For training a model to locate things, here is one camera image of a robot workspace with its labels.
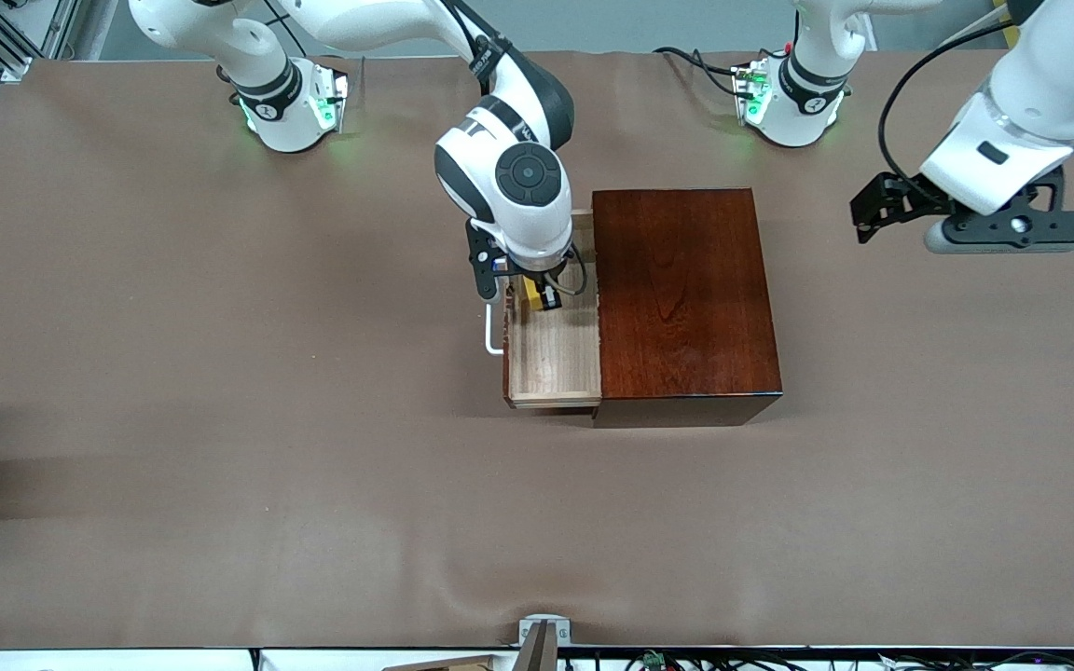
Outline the dark brown wooden cabinet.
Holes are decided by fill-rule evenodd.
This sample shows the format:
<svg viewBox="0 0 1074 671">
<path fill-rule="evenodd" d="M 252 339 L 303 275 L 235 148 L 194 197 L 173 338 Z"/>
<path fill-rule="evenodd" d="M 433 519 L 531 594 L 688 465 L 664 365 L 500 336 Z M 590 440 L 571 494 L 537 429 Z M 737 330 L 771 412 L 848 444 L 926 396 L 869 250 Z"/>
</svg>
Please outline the dark brown wooden cabinet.
<svg viewBox="0 0 1074 671">
<path fill-rule="evenodd" d="M 592 196 L 598 429 L 740 426 L 783 395 L 753 191 Z"/>
</svg>

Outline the large table cover mat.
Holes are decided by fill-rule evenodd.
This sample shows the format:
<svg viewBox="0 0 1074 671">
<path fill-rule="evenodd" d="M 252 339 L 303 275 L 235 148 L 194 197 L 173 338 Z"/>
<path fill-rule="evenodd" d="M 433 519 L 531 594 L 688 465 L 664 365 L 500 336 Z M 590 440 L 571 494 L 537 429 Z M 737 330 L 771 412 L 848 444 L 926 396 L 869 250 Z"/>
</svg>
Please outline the large table cover mat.
<svg viewBox="0 0 1074 671">
<path fill-rule="evenodd" d="M 576 207 L 748 186 L 784 395 L 745 426 L 504 406 L 434 142 L 453 59 L 373 60 L 357 135 L 244 130 L 201 62 L 0 88 L 0 647 L 1074 646 L 1074 252 L 854 237 L 874 52 L 819 145 L 649 54 L 540 52 Z M 1074 208 L 1074 158 L 1066 167 Z"/>
</svg>

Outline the light wooden board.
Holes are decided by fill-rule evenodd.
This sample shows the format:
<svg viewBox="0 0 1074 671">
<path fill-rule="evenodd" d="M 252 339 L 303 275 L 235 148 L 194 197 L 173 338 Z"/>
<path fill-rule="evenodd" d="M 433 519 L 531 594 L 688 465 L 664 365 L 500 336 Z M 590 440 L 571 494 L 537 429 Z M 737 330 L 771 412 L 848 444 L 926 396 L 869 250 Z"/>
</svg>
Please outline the light wooden board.
<svg viewBox="0 0 1074 671">
<path fill-rule="evenodd" d="M 495 671 L 493 654 L 384 666 L 382 671 Z"/>
</svg>

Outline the metal arm base bracket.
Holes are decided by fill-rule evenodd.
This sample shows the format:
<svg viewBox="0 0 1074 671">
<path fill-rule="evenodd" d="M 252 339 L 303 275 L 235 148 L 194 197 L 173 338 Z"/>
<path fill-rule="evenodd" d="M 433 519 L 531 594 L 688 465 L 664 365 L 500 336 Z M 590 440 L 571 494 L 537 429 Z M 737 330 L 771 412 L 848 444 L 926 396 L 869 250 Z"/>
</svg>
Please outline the metal arm base bracket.
<svg viewBox="0 0 1074 671">
<path fill-rule="evenodd" d="M 342 71 L 313 64 L 310 105 L 323 133 L 342 132 L 344 112 L 349 97 L 349 76 Z"/>
<path fill-rule="evenodd" d="M 730 68 L 735 110 L 742 126 L 760 126 L 772 99 L 770 59 L 751 61 Z"/>
</svg>

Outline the grey metal clamp bracket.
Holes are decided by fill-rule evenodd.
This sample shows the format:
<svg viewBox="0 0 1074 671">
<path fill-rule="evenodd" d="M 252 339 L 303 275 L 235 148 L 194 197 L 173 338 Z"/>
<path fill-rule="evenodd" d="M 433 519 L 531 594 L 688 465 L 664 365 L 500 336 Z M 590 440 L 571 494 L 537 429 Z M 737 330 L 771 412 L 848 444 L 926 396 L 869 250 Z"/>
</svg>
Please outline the grey metal clamp bracket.
<svg viewBox="0 0 1074 671">
<path fill-rule="evenodd" d="M 518 622 L 518 646 L 528 641 L 529 634 L 536 632 L 549 640 L 554 640 L 558 647 L 572 646 L 571 619 L 558 614 L 529 614 Z"/>
</svg>

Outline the aluminium frame profile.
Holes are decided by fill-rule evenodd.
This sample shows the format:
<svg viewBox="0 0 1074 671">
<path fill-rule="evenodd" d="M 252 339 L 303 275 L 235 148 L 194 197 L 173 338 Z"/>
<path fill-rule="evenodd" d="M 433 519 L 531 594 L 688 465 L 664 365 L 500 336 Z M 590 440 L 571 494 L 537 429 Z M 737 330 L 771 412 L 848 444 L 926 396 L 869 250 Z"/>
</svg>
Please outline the aluminium frame profile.
<svg viewBox="0 0 1074 671">
<path fill-rule="evenodd" d="M 81 0 L 0 0 L 0 82 L 19 82 L 34 61 L 68 59 Z"/>
</svg>

